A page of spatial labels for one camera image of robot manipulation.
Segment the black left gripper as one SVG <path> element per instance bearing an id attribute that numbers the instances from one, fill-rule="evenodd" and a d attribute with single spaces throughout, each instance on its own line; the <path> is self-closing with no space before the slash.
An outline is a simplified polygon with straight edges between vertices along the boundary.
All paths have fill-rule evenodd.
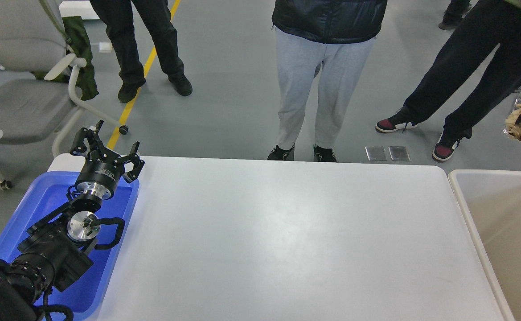
<path id="1" fill-rule="evenodd" d="M 91 194 L 106 200 L 114 196 L 120 177 L 127 183 L 136 181 L 140 176 L 145 162 L 140 158 L 138 149 L 140 142 L 132 145 L 130 154 L 121 156 L 112 150 L 106 152 L 98 132 L 103 120 L 90 128 L 81 128 L 71 145 L 71 155 L 83 156 L 85 164 L 76 180 L 75 189 L 83 194 Z"/>

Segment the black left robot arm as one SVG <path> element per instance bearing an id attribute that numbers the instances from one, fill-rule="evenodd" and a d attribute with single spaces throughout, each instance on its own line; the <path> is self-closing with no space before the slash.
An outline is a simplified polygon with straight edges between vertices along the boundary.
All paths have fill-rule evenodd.
<path id="1" fill-rule="evenodd" d="M 98 136 L 103 120 L 81 128 L 70 153 L 85 157 L 67 202 L 27 229 L 13 262 L 0 259 L 0 321 L 41 321 L 61 313 L 72 321 L 67 305 L 49 304 L 53 288 L 65 291 L 93 266 L 93 250 L 117 246 L 126 228 L 123 218 L 98 218 L 104 200 L 114 196 L 120 178 L 136 181 L 144 168 L 138 148 L 120 155 L 104 146 Z"/>

